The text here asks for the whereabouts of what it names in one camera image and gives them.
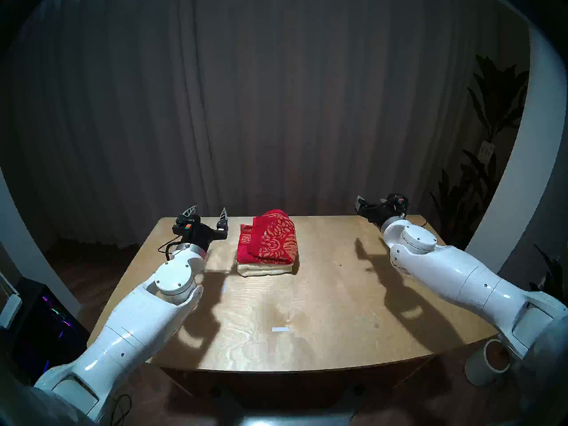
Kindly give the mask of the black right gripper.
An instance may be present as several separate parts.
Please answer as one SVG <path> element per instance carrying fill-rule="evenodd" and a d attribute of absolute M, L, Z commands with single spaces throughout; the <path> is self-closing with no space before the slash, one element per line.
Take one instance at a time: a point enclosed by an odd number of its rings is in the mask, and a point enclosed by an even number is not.
<path fill-rule="evenodd" d="M 388 220 L 394 217 L 400 219 L 402 205 L 399 201 L 385 201 L 380 204 L 369 203 L 362 196 L 357 196 L 356 212 L 377 228 L 382 228 Z"/>

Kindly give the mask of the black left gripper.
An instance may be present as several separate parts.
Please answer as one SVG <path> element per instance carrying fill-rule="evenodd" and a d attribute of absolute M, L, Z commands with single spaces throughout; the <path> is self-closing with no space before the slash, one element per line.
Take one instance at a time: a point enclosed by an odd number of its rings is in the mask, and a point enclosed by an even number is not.
<path fill-rule="evenodd" d="M 197 214 L 197 205 L 193 205 L 181 213 L 182 217 L 191 217 Z M 216 224 L 216 229 L 204 223 L 186 224 L 179 228 L 182 244 L 193 244 L 207 252 L 213 241 L 225 240 L 228 236 L 228 214 L 223 208 Z"/>

